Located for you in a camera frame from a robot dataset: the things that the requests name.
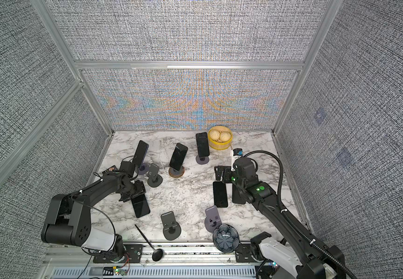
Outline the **yellow steamer basket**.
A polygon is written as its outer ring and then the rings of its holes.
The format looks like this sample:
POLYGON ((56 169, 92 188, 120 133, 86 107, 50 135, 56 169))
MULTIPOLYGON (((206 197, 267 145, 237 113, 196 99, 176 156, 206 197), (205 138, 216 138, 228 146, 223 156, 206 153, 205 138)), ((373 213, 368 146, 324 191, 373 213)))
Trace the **yellow steamer basket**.
POLYGON ((210 128, 209 131, 208 131, 208 143, 209 143, 209 146, 211 148, 216 149, 216 150, 228 149, 231 146, 232 140, 233 140, 233 133, 232 133, 232 131, 230 129, 228 129, 225 126, 214 126, 214 127, 210 128), (226 143, 222 143, 222 142, 220 142, 220 140, 213 141, 209 136, 209 133, 210 133, 211 130, 218 130, 220 132, 227 131, 227 132, 231 133, 231 135, 232 135, 231 139, 226 143))

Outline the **dark grey front stand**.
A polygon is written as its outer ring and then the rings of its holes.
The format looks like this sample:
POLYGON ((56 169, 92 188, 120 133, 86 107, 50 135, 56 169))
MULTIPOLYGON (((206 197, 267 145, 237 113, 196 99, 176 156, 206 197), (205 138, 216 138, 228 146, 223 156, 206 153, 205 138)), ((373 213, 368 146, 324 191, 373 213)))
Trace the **dark grey front stand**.
POLYGON ((173 241, 181 235, 182 229, 173 211, 163 213, 161 215, 161 221, 163 224, 163 235, 166 240, 173 241))

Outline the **purple-edged black phone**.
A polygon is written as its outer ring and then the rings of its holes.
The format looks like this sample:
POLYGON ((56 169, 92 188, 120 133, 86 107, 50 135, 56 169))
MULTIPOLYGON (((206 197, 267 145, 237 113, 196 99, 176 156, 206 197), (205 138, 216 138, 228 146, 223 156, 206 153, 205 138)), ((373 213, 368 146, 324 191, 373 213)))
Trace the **purple-edged black phone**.
POLYGON ((209 157, 210 155, 210 146, 208 143, 208 134, 207 132, 197 133, 196 134, 196 143, 197 143, 197 152, 199 158, 209 157))

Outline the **right bun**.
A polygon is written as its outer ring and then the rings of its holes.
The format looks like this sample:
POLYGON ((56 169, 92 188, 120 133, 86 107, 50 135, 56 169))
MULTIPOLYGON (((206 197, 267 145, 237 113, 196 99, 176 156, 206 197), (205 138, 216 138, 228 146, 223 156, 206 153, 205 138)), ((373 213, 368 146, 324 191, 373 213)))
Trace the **right bun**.
POLYGON ((227 132, 227 131, 222 131, 221 133, 220 133, 220 137, 219 137, 219 140, 220 140, 220 142, 222 142, 222 143, 226 143, 226 142, 228 142, 230 139, 231 139, 231 133, 229 133, 229 132, 227 132))

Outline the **wooden base phone stand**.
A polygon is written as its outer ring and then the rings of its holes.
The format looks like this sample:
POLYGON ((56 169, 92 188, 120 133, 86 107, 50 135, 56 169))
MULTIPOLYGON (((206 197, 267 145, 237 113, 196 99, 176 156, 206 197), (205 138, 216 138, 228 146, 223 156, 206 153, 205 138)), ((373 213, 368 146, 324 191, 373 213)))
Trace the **wooden base phone stand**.
POLYGON ((177 170, 170 167, 168 173, 172 178, 180 178, 184 175, 185 168, 182 166, 179 170, 177 170))

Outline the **left bun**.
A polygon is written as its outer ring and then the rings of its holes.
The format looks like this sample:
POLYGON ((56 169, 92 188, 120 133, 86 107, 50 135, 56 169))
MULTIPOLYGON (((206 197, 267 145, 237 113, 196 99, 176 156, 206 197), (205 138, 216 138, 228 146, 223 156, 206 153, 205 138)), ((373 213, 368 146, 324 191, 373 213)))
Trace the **left bun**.
POLYGON ((211 130, 209 133, 210 138, 213 141, 218 141, 220 139, 221 132, 218 130, 211 130))

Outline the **bun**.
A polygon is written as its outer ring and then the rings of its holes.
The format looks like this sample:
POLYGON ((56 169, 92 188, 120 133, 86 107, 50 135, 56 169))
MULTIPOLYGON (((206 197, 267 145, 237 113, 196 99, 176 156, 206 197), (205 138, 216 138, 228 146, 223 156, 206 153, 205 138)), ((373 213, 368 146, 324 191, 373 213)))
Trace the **bun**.
POLYGON ((219 140, 220 140, 220 142, 222 142, 222 143, 226 143, 226 142, 228 142, 230 139, 231 139, 231 133, 229 133, 229 132, 227 132, 227 131, 222 131, 221 133, 220 133, 220 137, 219 137, 219 140))
POLYGON ((221 132, 218 130, 211 130, 209 133, 210 138, 213 141, 218 141, 220 139, 221 132))

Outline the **black ladle spoon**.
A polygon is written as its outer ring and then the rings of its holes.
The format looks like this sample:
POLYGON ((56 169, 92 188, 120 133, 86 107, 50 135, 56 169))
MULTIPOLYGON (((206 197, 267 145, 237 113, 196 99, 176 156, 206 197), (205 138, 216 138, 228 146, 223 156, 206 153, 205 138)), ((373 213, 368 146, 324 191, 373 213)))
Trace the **black ladle spoon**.
POLYGON ((149 247, 153 250, 152 253, 152 260, 154 262, 159 262, 163 257, 164 257, 164 250, 161 248, 155 248, 154 245, 149 241, 149 239, 145 236, 145 234, 142 232, 142 230, 138 227, 138 225, 135 224, 135 227, 137 231, 140 233, 140 235, 144 238, 144 240, 147 242, 149 247))

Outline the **aluminium front rail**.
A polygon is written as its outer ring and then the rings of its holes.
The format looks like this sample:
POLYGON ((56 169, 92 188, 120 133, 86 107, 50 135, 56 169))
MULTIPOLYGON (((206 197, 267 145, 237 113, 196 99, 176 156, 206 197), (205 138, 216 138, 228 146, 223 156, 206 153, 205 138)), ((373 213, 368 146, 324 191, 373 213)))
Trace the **aluminium front rail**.
POLYGON ((276 262, 261 266, 250 254, 249 242, 236 253, 221 253, 208 241, 154 242, 164 251, 155 262, 145 241, 127 242, 130 263, 96 263, 80 248, 53 245, 43 261, 39 279, 289 279, 276 262))

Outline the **blue-edged phone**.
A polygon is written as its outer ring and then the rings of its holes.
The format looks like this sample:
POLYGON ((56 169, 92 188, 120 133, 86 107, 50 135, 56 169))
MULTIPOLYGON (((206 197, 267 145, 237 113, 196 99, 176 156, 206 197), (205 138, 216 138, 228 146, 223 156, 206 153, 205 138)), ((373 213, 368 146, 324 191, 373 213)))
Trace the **blue-edged phone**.
POLYGON ((149 148, 149 144, 147 144, 146 142, 144 142, 142 140, 139 141, 135 154, 133 156, 133 160, 132 160, 132 163, 136 167, 140 168, 141 165, 143 164, 144 158, 146 157, 146 154, 148 151, 148 148, 149 148))

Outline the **teal-edged black phone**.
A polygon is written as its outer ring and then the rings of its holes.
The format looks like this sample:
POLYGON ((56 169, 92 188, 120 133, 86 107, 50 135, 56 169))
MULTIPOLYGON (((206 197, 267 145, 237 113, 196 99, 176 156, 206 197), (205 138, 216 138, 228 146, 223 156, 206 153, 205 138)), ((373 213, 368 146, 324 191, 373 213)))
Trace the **teal-edged black phone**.
POLYGON ((144 194, 131 199, 136 218, 150 214, 149 204, 144 194))

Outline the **purple front phone stand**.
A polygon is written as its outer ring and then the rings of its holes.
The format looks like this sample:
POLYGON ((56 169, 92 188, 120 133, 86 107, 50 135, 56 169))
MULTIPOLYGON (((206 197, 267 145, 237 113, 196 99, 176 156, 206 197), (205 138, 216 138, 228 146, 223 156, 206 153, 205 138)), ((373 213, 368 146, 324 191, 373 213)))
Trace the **purple front phone stand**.
POLYGON ((205 210, 206 218, 204 220, 205 228, 208 232, 213 233, 215 229, 222 225, 222 220, 218 208, 214 205, 205 210))

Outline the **purple-grey back stand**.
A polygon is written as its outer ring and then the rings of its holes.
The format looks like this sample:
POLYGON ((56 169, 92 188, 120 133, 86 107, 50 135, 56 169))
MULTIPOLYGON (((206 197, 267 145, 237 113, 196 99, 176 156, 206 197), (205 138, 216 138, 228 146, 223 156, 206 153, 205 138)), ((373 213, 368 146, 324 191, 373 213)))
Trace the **purple-grey back stand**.
POLYGON ((210 161, 208 156, 205 157, 199 157, 199 155, 196 156, 196 162, 199 165, 205 165, 210 161))

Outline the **dark grey round stand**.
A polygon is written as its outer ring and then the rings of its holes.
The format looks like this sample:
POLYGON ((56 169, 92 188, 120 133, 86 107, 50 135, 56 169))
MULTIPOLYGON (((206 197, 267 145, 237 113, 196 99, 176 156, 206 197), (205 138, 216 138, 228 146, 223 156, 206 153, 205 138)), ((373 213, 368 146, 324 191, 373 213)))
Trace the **dark grey round stand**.
POLYGON ((147 183, 151 188, 157 188, 163 183, 163 178, 159 174, 160 167, 154 163, 152 163, 149 167, 149 171, 147 173, 147 183))

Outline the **dark flower-shaped bowl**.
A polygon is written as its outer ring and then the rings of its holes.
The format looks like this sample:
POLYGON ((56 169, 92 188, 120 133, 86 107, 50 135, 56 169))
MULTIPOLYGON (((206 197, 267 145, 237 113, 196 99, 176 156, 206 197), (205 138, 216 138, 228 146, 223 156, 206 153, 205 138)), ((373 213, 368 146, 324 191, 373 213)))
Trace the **dark flower-shaped bowl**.
POLYGON ((234 227, 222 224, 213 232, 213 243, 219 251, 232 253, 237 250, 240 244, 240 237, 234 227))

